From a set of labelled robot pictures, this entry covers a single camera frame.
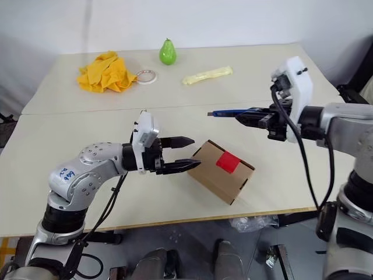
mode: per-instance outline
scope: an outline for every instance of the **pear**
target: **pear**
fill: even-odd
[[[159,59],[166,65],[175,63],[176,51],[173,42],[167,38],[159,51]]]

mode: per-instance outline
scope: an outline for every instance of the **table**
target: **table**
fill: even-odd
[[[211,139],[256,170],[232,206],[187,173],[129,174],[118,201],[100,229],[132,228],[183,221],[309,211],[312,199],[299,148],[266,139],[267,131],[232,118],[207,117],[211,110],[268,106],[267,101],[151,108],[160,137],[187,136],[195,144],[164,150],[166,161],[190,157]],[[23,115],[0,157],[0,236],[32,235],[47,203],[48,175],[94,142],[128,142],[140,110]],[[319,201],[328,187],[328,151],[305,140],[312,182]],[[353,168],[353,158],[335,152],[336,180],[331,199]],[[117,178],[107,181],[88,210],[86,229],[100,216]]]
[[[119,51],[131,72],[151,69],[158,73],[158,80],[151,85],[135,84],[123,93],[103,94],[81,90],[76,83],[79,67],[91,63],[98,54],[61,55],[22,114],[269,101],[270,74],[296,55],[309,69],[315,104],[324,105],[325,100],[330,102],[338,95],[299,44],[178,49],[177,61],[172,66],[163,65],[158,53],[158,50]],[[233,68],[232,75],[191,86],[181,83],[187,75],[228,65]]]

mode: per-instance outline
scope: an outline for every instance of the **yellow cloth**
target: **yellow cloth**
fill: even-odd
[[[79,70],[82,75],[76,80],[81,89],[90,92],[104,92],[106,89],[122,92],[137,80],[115,51],[99,55],[90,65]]]

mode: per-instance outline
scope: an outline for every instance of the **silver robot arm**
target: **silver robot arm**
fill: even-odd
[[[235,117],[248,127],[267,129],[268,138],[298,142],[300,138],[355,157],[336,202],[319,210],[316,233],[328,242],[323,279],[372,279],[373,275],[373,106],[331,103],[309,106],[312,82],[298,57],[288,59],[272,74],[274,104],[268,108],[214,111],[208,116]]]
[[[96,192],[110,178],[124,176],[124,180],[131,171],[179,173],[200,164],[192,159],[165,163],[163,148],[182,148],[194,141],[183,136],[157,138],[158,133],[156,120],[143,111],[134,122],[130,143],[94,143],[58,166],[49,177],[47,209],[37,226],[26,266],[8,273],[6,279],[71,279],[87,245],[82,237],[86,212]]]

